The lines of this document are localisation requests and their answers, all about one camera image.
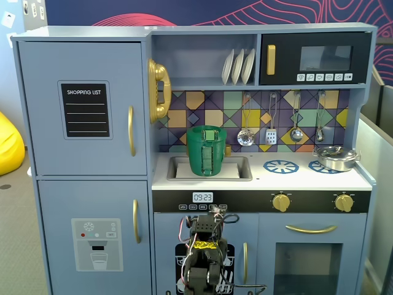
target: red wavy pattern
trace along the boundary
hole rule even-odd
[[[151,14],[121,14],[95,23],[93,26],[176,26]]]
[[[364,22],[379,26],[379,37],[393,37],[393,21],[381,0],[259,0],[201,25],[253,25],[272,23]],[[123,14],[95,26],[176,26],[149,14]],[[381,77],[393,85],[393,48],[377,46],[375,65]]]

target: blue burner decal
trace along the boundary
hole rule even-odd
[[[269,172],[278,174],[295,173],[299,170],[299,166],[293,162],[285,160],[273,160],[266,162],[263,167]]]
[[[324,174],[337,174],[337,173],[342,172],[342,171],[336,171],[336,170],[326,168],[326,167],[322,166],[318,161],[310,162],[308,164],[308,168],[310,168],[311,170],[314,170],[315,172],[324,173]]]

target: gray floor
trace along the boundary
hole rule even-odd
[[[0,176],[0,294],[47,295],[33,184],[22,166]],[[365,275],[362,295],[377,295]]]

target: oven window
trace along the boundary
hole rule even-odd
[[[274,295],[336,295],[343,244],[277,243]]]
[[[351,67],[352,46],[302,47],[301,71],[347,71]]]

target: play kitchen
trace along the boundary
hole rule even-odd
[[[49,293],[359,295],[375,39],[361,23],[13,37]]]

